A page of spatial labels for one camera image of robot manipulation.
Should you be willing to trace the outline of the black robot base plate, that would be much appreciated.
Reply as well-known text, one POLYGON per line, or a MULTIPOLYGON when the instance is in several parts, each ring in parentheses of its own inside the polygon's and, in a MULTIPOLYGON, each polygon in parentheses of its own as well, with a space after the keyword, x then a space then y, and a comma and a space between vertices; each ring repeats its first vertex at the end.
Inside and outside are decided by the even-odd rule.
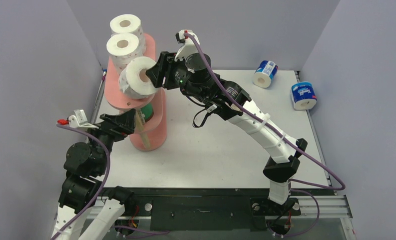
POLYGON ((299 201, 268 199, 267 188, 131 188, 132 203, 116 223, 150 221, 152 231, 265 231, 300 216, 299 201))

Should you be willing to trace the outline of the green brown roll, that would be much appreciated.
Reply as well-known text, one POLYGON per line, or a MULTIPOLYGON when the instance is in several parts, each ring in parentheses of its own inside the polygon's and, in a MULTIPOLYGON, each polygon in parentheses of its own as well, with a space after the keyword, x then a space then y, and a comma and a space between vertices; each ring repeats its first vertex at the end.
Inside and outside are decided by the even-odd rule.
POLYGON ((154 115, 153 107, 151 103, 148 103, 144 107, 137 109, 136 113, 143 124, 148 122, 154 115))

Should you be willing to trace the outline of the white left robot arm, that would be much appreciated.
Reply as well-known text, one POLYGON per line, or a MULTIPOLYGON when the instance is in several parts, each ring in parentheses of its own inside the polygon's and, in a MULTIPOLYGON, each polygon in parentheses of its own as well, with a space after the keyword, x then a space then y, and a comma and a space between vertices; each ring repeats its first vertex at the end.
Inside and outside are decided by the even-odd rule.
POLYGON ((78 109, 57 121, 58 128, 80 133, 88 141, 72 144, 65 154, 66 178, 58 199, 53 240, 101 240, 120 216, 135 211, 134 193, 116 186, 108 193, 101 212, 83 229, 109 176, 113 144, 135 132, 136 110, 102 114, 100 119, 99 123, 89 123, 84 110, 78 109))

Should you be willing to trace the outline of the white dotted toilet roll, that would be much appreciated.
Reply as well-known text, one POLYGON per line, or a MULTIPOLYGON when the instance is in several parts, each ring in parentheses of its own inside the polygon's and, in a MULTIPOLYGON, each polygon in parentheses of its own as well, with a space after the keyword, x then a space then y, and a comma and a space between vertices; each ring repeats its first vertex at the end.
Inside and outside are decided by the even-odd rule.
POLYGON ((144 37, 142 21, 136 15, 122 14, 116 16, 110 21, 109 26, 113 35, 130 33, 138 38, 144 37))
POLYGON ((155 94, 157 88, 145 74, 155 64, 155 60, 146 56, 133 59, 119 76, 120 91, 129 98, 136 100, 155 94))
POLYGON ((116 72, 121 74, 132 60, 143 56, 146 41, 132 33, 116 33, 107 41, 106 49, 116 72))

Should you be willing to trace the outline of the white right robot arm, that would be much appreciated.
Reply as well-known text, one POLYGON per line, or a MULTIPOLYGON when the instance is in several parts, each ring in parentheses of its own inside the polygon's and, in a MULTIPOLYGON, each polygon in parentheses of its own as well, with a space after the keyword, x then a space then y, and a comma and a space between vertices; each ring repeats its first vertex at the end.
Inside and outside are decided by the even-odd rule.
POLYGON ((306 150, 307 141, 284 133, 264 114, 237 83, 221 79, 208 71, 198 53, 184 60, 175 60, 176 54, 163 51, 157 63, 145 74, 156 88, 180 89, 186 97, 193 97, 207 111, 239 127, 269 154, 263 174, 270 181, 268 208, 275 214, 288 206, 291 179, 300 165, 299 157, 306 150))

